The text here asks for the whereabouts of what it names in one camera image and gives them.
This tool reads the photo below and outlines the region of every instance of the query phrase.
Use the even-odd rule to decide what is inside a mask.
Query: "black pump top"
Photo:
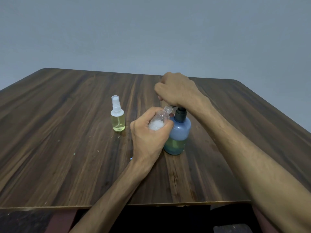
[[[186,120],[186,117],[187,110],[183,107],[178,107],[174,116],[175,121],[183,123]]]

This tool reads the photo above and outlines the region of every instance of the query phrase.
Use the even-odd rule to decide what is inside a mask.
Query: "blue pump bottle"
[[[174,127],[169,134],[169,139],[164,145],[164,150],[169,154],[178,155],[185,148],[191,128],[191,121],[187,118],[187,110],[182,107],[178,107],[175,116],[170,119],[174,122]]]

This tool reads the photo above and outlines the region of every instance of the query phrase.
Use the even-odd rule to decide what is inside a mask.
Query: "wooden table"
[[[88,208],[132,157],[129,124],[160,106],[160,76],[41,69],[0,91],[0,208]],[[311,134],[229,79],[192,78],[215,108],[311,190]],[[113,131],[111,96],[126,129]],[[248,201],[202,126],[185,151],[162,153],[129,204]]]

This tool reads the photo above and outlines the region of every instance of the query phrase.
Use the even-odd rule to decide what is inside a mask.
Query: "forearm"
[[[130,162],[120,177],[70,231],[71,233],[109,232],[146,172]]]
[[[204,126],[249,197],[284,232],[309,232],[311,194],[226,121],[206,97],[187,106]]]

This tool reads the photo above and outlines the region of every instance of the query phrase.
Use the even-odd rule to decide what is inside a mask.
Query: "gray wall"
[[[311,0],[0,0],[0,89],[45,67],[237,79],[311,131]]]

